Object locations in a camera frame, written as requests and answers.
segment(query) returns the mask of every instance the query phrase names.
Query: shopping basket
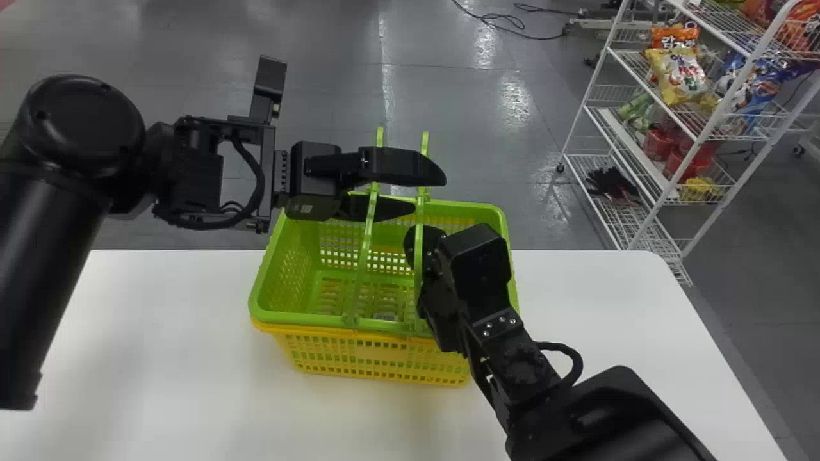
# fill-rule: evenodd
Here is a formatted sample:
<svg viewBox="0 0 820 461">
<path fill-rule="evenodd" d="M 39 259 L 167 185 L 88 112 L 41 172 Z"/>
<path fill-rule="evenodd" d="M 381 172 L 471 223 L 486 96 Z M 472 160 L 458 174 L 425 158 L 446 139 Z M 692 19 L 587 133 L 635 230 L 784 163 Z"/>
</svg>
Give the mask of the shopping basket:
<svg viewBox="0 0 820 461">
<path fill-rule="evenodd" d="M 380 128 L 376 145 L 382 139 Z M 427 142 L 425 132 L 425 155 Z M 271 333 L 304 372 L 460 386 L 470 377 L 467 362 L 442 353 L 417 317 L 421 271 L 405 261 L 403 238 L 417 223 L 450 234 L 484 222 L 508 239 L 506 218 L 493 205 L 434 200 L 419 188 L 415 198 L 404 198 L 416 204 L 414 215 L 374 222 L 378 185 L 368 193 L 363 223 L 280 214 L 248 300 L 253 325 Z M 508 290 L 517 309 L 514 278 Z"/>
</svg>

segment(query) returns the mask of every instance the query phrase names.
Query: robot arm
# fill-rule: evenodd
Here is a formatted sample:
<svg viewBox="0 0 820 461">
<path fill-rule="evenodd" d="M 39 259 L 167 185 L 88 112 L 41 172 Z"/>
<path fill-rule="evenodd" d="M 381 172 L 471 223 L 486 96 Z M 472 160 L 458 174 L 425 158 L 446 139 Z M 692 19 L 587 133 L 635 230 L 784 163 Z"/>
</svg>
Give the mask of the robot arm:
<svg viewBox="0 0 820 461">
<path fill-rule="evenodd" d="M 31 409 L 45 360 L 94 237 L 107 216 L 130 218 L 152 207 L 173 226 L 196 231 L 267 232 L 271 210 L 288 217 L 365 221 L 371 181 L 444 185 L 420 153 L 303 141 L 276 151 L 285 64 L 261 57 L 249 116 L 183 116 L 145 129 L 117 89 L 80 75 L 57 75 L 26 94 L 0 143 L 0 409 Z M 221 202 L 230 141 L 256 176 L 246 203 Z M 245 148 L 259 146 L 259 161 Z M 380 198 L 377 220 L 415 206 Z"/>
<path fill-rule="evenodd" d="M 412 228 L 404 251 L 412 265 Z M 446 235 L 425 226 L 418 314 L 443 351 L 458 351 L 507 433 L 513 461 L 714 460 L 630 368 L 575 386 L 583 362 L 572 348 L 530 338 L 510 304 L 507 242 L 486 224 Z M 563 378 L 541 350 L 572 359 Z"/>
</svg>

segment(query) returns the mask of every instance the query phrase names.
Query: shiny floor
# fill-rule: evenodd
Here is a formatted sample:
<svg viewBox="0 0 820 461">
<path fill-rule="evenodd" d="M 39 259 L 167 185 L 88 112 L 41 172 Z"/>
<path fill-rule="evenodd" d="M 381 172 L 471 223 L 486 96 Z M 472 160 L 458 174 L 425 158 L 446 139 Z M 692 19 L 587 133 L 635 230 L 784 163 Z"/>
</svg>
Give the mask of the shiny floor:
<svg viewBox="0 0 820 461">
<path fill-rule="evenodd" d="M 511 0 L 464 4 L 513 8 Z M 579 2 L 549 5 L 574 11 Z M 520 16 L 529 34 L 556 34 L 565 21 Z M 388 144 L 414 148 L 428 130 L 431 156 L 449 176 L 435 197 L 500 206 L 515 249 L 601 249 L 580 190 L 554 172 L 591 77 L 581 59 L 600 46 L 500 34 L 448 0 L 16 0 L 0 11 L 0 135 L 25 89 L 58 72 L 118 86 L 148 123 L 244 114 L 257 57 L 267 54 L 289 63 L 280 148 L 311 139 L 355 149 L 372 144 L 378 125 Z M 250 171 L 228 158 L 223 197 L 247 196 Z M 813 160 L 774 153 L 686 262 L 693 303 L 792 461 L 820 459 L 819 193 Z M 142 216 L 108 221 L 97 246 L 266 241 Z"/>
</svg>

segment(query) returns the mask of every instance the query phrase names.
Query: white table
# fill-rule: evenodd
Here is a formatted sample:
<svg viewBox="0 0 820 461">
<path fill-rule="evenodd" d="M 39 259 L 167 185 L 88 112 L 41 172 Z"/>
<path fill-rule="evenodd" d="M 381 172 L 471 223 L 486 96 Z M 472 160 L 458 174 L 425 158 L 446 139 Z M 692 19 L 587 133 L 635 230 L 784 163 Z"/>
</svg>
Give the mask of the white table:
<svg viewBox="0 0 820 461">
<path fill-rule="evenodd" d="M 0 459 L 507 458 L 475 386 L 291 369 L 248 319 L 261 260 L 261 251 L 93 252 L 37 408 L 0 413 Z M 784 459 L 660 258 L 515 251 L 513 263 L 528 331 L 578 349 L 581 379 L 625 364 L 721 461 Z"/>
</svg>

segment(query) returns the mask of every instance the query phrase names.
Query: green plastic handle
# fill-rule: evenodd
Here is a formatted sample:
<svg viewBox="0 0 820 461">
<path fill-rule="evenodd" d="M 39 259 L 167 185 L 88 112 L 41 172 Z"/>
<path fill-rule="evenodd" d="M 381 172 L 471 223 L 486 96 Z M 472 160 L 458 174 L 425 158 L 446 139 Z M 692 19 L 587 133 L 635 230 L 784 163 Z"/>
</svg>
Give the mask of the green plastic handle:
<svg viewBox="0 0 820 461">
<path fill-rule="evenodd" d="M 429 157 L 427 146 L 430 143 L 430 132 L 422 131 L 421 133 L 421 155 Z M 424 204 L 430 201 L 430 187 L 421 186 L 417 188 L 416 193 L 416 240 L 413 242 L 413 289 L 415 290 L 416 305 L 418 305 L 418 297 L 421 293 L 421 279 L 422 267 L 421 257 L 424 252 Z M 420 318 L 416 318 L 412 323 L 413 331 L 421 331 L 425 326 L 425 322 Z"/>
<path fill-rule="evenodd" d="M 383 147 L 385 143 L 385 128 L 380 126 L 376 130 L 376 147 Z M 359 297 L 362 293 L 362 283 L 367 273 L 367 255 L 370 254 L 370 245 L 373 240 L 373 218 L 376 216 L 376 202 L 379 198 L 379 183 L 371 182 L 367 188 L 370 193 L 370 201 L 367 203 L 367 218 L 364 221 L 364 233 L 362 243 L 359 245 L 359 256 L 356 266 L 356 281 L 353 289 L 348 294 L 348 310 L 342 315 L 344 323 L 354 326 L 358 323 Z"/>
</svg>

